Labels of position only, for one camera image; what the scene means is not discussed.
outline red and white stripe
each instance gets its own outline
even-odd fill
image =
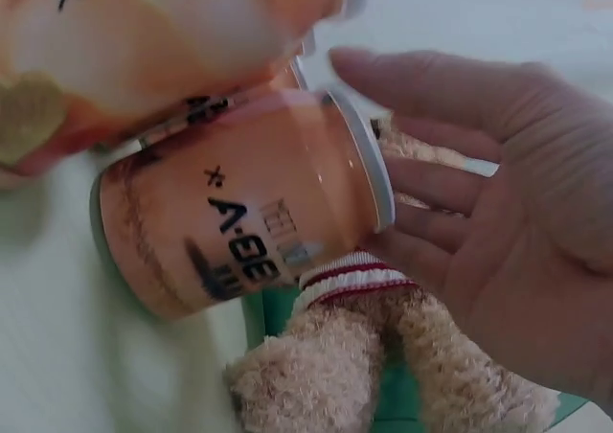
[[[293,313],[339,296],[408,285],[415,283],[375,256],[357,250],[304,274],[298,283],[302,293],[294,303]]]

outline orange label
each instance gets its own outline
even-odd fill
[[[357,216],[354,167],[330,139],[343,115],[322,100],[273,94],[103,174],[109,249],[153,311],[179,317],[293,278],[372,230]]]

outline orange can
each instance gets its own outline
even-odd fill
[[[364,4],[0,0],[0,189],[269,81],[317,23]]]
[[[169,136],[184,130],[190,125],[206,124],[212,122],[219,115],[241,107],[257,98],[282,89],[307,89],[301,61],[296,57],[283,70],[278,72],[272,80],[260,83],[250,89],[237,90],[229,96],[202,96],[186,100],[185,110],[173,119],[163,122],[154,128],[148,128],[146,132],[124,136],[117,143],[106,143],[108,147],[115,147],[126,140],[139,139],[141,146],[147,148],[152,144],[162,141]]]
[[[351,252],[394,221],[368,122],[336,91],[262,96],[99,177],[102,254],[155,314],[179,319]]]

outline plush toy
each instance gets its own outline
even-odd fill
[[[374,127],[386,153],[464,161],[394,130],[389,117]],[[299,288],[285,332],[227,370],[247,432],[367,433],[394,350],[420,385],[430,433],[540,433],[552,423],[555,393],[492,361],[440,302],[370,254],[356,251],[308,272]]]

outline human hand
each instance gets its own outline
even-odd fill
[[[397,221],[369,250],[415,278],[494,360],[613,406],[613,106],[541,65],[336,49],[339,77],[492,177],[388,158]]]

